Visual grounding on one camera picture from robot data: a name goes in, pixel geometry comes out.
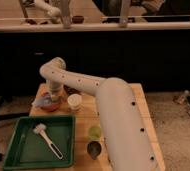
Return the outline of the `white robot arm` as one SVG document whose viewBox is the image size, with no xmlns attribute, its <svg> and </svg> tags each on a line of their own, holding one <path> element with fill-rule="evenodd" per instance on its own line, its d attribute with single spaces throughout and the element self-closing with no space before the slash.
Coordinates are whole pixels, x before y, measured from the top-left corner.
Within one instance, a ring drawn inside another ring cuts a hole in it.
<svg viewBox="0 0 190 171">
<path fill-rule="evenodd" d="M 61 84 L 95 97 L 113 171 L 160 171 L 133 90 L 126 81 L 69 72 L 59 57 L 43 64 L 40 74 L 52 97 Z"/>
</svg>

